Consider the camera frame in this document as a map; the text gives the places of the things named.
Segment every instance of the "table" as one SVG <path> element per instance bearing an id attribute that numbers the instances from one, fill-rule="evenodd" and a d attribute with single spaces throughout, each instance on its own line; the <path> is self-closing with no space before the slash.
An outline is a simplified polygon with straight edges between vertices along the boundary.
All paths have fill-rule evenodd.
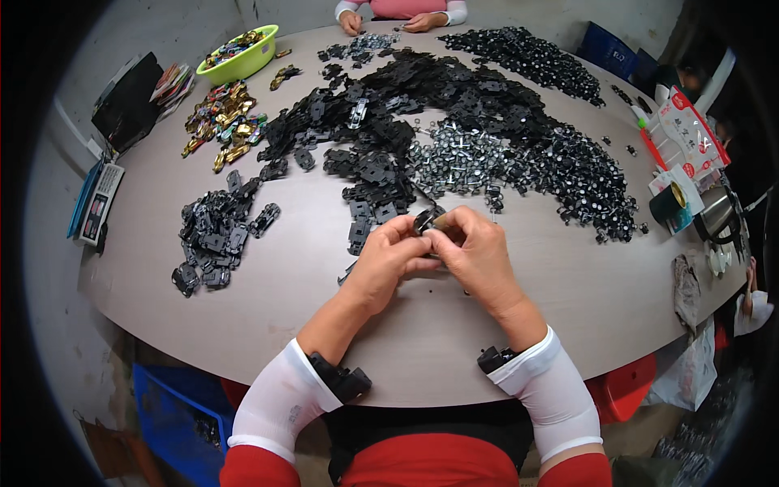
<path id="1" fill-rule="evenodd" d="M 365 29 L 390 34 L 400 24 L 366 23 Z M 447 51 L 435 39 L 470 28 L 402 34 L 395 46 L 454 55 L 475 68 L 472 55 Z M 294 52 L 248 79 L 249 93 L 258 99 L 252 113 L 264 111 L 275 118 L 280 109 L 291 107 L 315 86 L 326 86 L 317 74 L 325 63 L 316 52 L 347 41 L 338 26 L 279 38 L 277 51 L 292 48 Z M 349 73 L 362 77 L 390 59 L 374 57 L 363 69 Z M 304 74 L 269 92 L 275 72 L 290 63 Z M 348 68 L 351 61 L 342 65 Z M 540 88 L 493 63 L 489 67 L 540 93 L 551 116 L 598 141 L 609 136 L 612 145 L 606 150 L 622 163 L 628 193 L 640 205 L 636 222 L 649 224 L 650 233 L 639 233 L 629 244 L 598 245 L 592 227 L 567 227 L 561 222 L 552 196 L 530 192 L 522 198 L 511 189 L 504 192 L 506 208 L 497 221 L 506 229 L 517 279 L 587 379 L 683 334 L 673 311 L 671 260 L 686 249 L 703 250 L 703 243 L 692 227 L 672 238 L 650 215 L 647 184 L 654 165 L 632 112 L 610 86 L 617 84 L 633 96 L 639 92 L 611 73 L 584 65 L 601 81 L 607 107 L 598 109 L 557 90 Z M 111 209 L 105 251 L 102 256 L 84 253 L 79 289 L 106 317 L 155 348 L 218 376 L 251 383 L 337 292 L 337 277 L 354 262 L 346 251 L 349 207 L 341 199 L 341 190 L 350 183 L 322 170 L 323 153 L 334 143 L 320 144 L 312 152 L 317 168 L 308 173 L 290 157 L 287 177 L 267 182 L 252 208 L 253 218 L 267 203 L 275 202 L 281 217 L 263 238 L 248 240 L 230 286 L 215 292 L 200 289 L 192 298 L 183 298 L 170 278 L 184 260 L 177 236 L 182 207 L 206 191 L 226 188 L 230 170 L 237 168 L 246 181 L 262 167 L 256 154 L 263 145 L 219 175 L 211 169 L 219 150 L 216 142 L 182 159 L 180 153 L 189 140 L 184 121 L 209 88 L 206 80 L 199 80 L 182 106 L 119 161 L 127 172 Z M 442 117 L 441 111 L 426 111 L 405 118 L 410 122 L 420 118 L 424 128 Z M 638 157 L 627 153 L 628 144 L 638 150 Z M 424 203 L 420 198 L 412 214 L 423 210 Z M 439 204 L 445 208 L 466 204 L 487 211 L 479 196 L 448 194 Z M 743 265 L 733 266 L 723 278 L 715 279 L 700 260 L 700 321 L 746 281 L 744 271 Z M 492 345 L 506 346 L 498 325 L 446 271 L 435 271 L 402 283 L 388 309 L 356 336 L 343 365 L 361 367 L 373 381 L 363 404 L 432 407 L 496 401 L 506 396 L 476 366 L 481 349 Z"/>

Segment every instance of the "pink shirt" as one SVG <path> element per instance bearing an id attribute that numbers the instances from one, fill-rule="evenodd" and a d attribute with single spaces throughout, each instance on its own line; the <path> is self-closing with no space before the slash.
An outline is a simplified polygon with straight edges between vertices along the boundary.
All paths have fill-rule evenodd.
<path id="1" fill-rule="evenodd" d="M 445 12 L 446 0 L 350 0 L 367 3 L 377 17 L 410 19 L 420 13 Z"/>

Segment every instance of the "woman's left hand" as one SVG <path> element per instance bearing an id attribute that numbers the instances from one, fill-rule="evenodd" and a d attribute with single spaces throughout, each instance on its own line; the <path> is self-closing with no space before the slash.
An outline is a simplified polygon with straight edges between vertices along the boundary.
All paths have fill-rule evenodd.
<path id="1" fill-rule="evenodd" d="M 371 232 L 338 294 L 372 316 L 387 306 L 404 274 L 437 268 L 440 260 L 422 257 L 432 252 L 430 238 L 416 236 L 413 227 L 414 217 L 403 215 Z"/>
<path id="2" fill-rule="evenodd" d="M 433 27 L 443 27 L 449 22 L 449 17 L 442 12 L 420 13 L 411 17 L 403 28 L 407 32 L 427 32 Z"/>

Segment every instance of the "gray rag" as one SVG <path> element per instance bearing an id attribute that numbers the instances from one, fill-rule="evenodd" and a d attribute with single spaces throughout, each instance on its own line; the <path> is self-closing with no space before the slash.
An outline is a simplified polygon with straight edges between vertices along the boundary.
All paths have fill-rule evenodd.
<path id="1" fill-rule="evenodd" d="M 695 271 L 697 252 L 688 250 L 674 258 L 674 311 L 679 321 L 695 335 L 700 307 L 700 283 Z"/>

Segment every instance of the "green plastic basin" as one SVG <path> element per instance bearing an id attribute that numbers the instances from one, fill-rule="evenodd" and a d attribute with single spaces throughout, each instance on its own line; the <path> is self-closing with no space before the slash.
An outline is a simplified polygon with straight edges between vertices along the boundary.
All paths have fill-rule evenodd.
<path id="1" fill-rule="evenodd" d="M 211 69 L 206 69 L 206 60 L 203 59 L 203 62 L 197 67 L 197 74 L 205 76 L 214 85 L 221 85 L 236 79 L 248 78 L 262 69 L 276 54 L 276 32 L 279 31 L 279 26 L 262 26 L 257 27 L 254 31 L 262 31 L 266 36 L 265 39 L 262 39 L 242 53 L 235 55 L 229 61 L 225 61 Z M 231 39 L 228 43 L 235 41 L 235 39 L 238 38 Z M 212 52 L 211 55 L 216 54 L 218 51 L 219 49 Z"/>

